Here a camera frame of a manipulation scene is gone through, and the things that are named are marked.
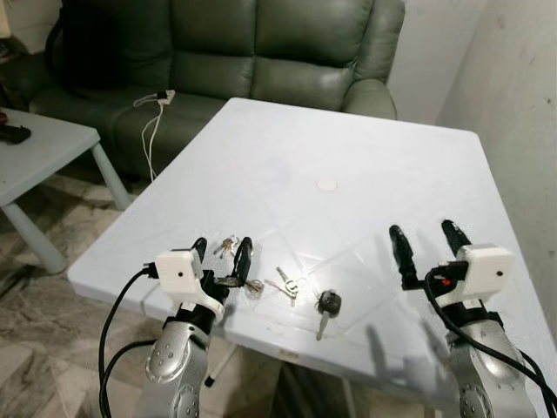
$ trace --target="white charging cable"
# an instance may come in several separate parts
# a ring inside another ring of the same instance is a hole
[[[147,122],[141,131],[141,141],[143,143],[143,152],[145,154],[145,158],[147,159],[147,165],[149,166],[149,175],[151,176],[151,182],[157,177],[155,170],[153,169],[152,164],[152,150],[153,150],[153,142],[155,140],[155,135],[157,135],[158,125],[160,124],[160,119],[163,117],[164,107],[169,105],[176,92],[174,90],[167,90],[167,91],[160,91],[159,93],[150,94],[149,96],[145,96],[144,98],[139,98],[135,102],[133,102],[133,107],[139,107],[144,105],[145,103],[158,103],[159,111],[158,115]],[[151,134],[151,138],[149,139],[149,148],[147,148],[147,144],[145,143],[145,133],[149,129],[149,126],[155,124],[153,132]]]

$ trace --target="sofa armrest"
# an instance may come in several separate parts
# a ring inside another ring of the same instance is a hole
[[[0,84],[10,99],[23,102],[26,107],[40,90],[56,83],[46,69],[44,54],[39,53],[22,56],[0,65]]]
[[[346,93],[342,111],[376,118],[397,118],[391,93],[379,80],[366,79],[352,84]]]

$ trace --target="tiled floor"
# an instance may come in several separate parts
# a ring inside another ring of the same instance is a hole
[[[101,178],[92,174],[84,178],[83,173],[81,177],[54,176],[18,200],[70,263],[119,215]],[[137,195],[146,183],[126,185]],[[100,416],[97,348],[109,308],[76,296],[65,273],[47,275],[0,213],[0,416]],[[156,338],[160,328],[158,321],[119,310],[107,354],[133,340]],[[213,338],[210,364],[227,347],[226,341]],[[112,416],[133,415],[146,353],[146,347],[137,348],[117,364],[109,385]],[[296,409],[289,395],[292,378],[299,384],[304,370],[298,367],[293,373],[285,367],[279,382],[280,368],[279,361],[241,348],[215,386],[202,392],[202,417],[260,417],[271,408],[273,417],[318,416],[307,408],[299,412],[303,408]],[[331,382],[322,390],[338,392],[340,383]],[[277,385],[279,394],[272,405]],[[360,417],[424,416],[420,405],[356,385],[354,393]],[[345,416],[342,401],[339,398],[334,416]]]

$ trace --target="small white table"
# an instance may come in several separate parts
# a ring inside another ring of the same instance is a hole
[[[31,130],[31,136],[17,145],[0,141],[0,207],[46,270],[61,272],[67,266],[64,256],[25,215],[16,199],[87,150],[92,151],[118,209],[124,210],[131,203],[130,196],[99,144],[95,129],[22,111],[2,111],[8,115],[9,125],[23,125]]]
[[[253,239],[249,279],[299,282],[295,307],[265,287],[260,300],[232,291],[217,328],[225,338],[285,361],[412,396],[456,405],[445,366],[446,330],[422,292],[402,292],[388,228],[399,224],[423,278],[453,255],[440,222],[476,243],[511,250],[508,286],[488,307],[519,348],[551,371],[557,353],[478,137],[468,131],[232,99],[131,207],[70,268],[75,290],[113,301],[143,263],[204,236],[205,268],[230,234]],[[343,300],[316,341],[317,295]],[[139,280],[126,307],[163,320],[170,300]],[[528,386],[540,416],[539,391]]]

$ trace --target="sofa backrest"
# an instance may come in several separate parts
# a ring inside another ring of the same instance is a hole
[[[335,111],[387,80],[404,19],[402,0],[93,1],[122,23],[133,84]]]

